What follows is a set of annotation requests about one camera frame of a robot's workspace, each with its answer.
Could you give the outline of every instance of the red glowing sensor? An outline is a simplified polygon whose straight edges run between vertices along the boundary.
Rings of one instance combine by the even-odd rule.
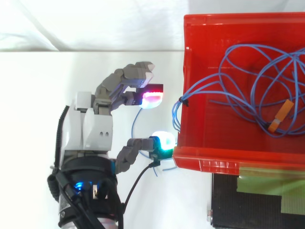
[[[143,94],[142,104],[140,105],[143,109],[155,108],[162,102],[162,92],[146,92]]]
[[[137,94],[141,95],[143,109],[155,108],[162,102],[163,84],[148,84],[144,88],[138,88]]]

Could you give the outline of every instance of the gray joint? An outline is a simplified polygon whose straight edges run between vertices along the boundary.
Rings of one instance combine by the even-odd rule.
[[[127,146],[119,152],[115,161],[115,173],[126,172],[130,165],[134,164],[139,150],[153,150],[152,138],[131,138],[127,142]]]

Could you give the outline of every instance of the white fabric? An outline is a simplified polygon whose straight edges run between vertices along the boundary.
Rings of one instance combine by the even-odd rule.
[[[0,0],[0,51],[183,50],[183,16],[305,11],[304,0]]]

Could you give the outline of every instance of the red plastic bin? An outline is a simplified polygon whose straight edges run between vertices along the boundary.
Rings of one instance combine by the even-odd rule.
[[[184,39],[186,92],[198,80],[216,73],[225,50],[234,44],[265,44],[286,52],[305,47],[305,13],[186,15]],[[249,48],[234,51],[230,59],[252,72],[267,64],[261,54]],[[228,63],[224,64],[223,72],[233,76],[244,92],[251,89],[255,76],[234,69]],[[275,73],[275,70],[268,72],[272,76]],[[270,82],[260,80],[257,101]],[[277,85],[265,102],[287,98],[287,95],[286,90]],[[270,137],[258,124],[240,118],[229,106],[211,103],[211,99],[226,102],[223,95],[200,94],[189,99],[189,107],[182,105],[181,132],[173,154],[178,167],[231,175],[239,175],[240,167],[305,171],[304,135]],[[263,115],[272,120],[280,107],[266,108]],[[305,112],[298,116],[298,120],[305,120]]]

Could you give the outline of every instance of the orange tag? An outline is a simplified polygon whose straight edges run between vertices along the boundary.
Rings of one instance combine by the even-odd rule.
[[[268,130],[271,133],[274,133],[276,131],[276,129],[278,128],[278,126],[280,125],[280,123],[286,118],[286,116],[288,115],[289,111],[291,110],[291,108],[294,106],[294,103],[291,102],[290,100],[286,100],[285,103],[283,104],[283,106],[281,107],[281,109],[277,112],[275,119],[273,120],[273,122],[270,124]]]

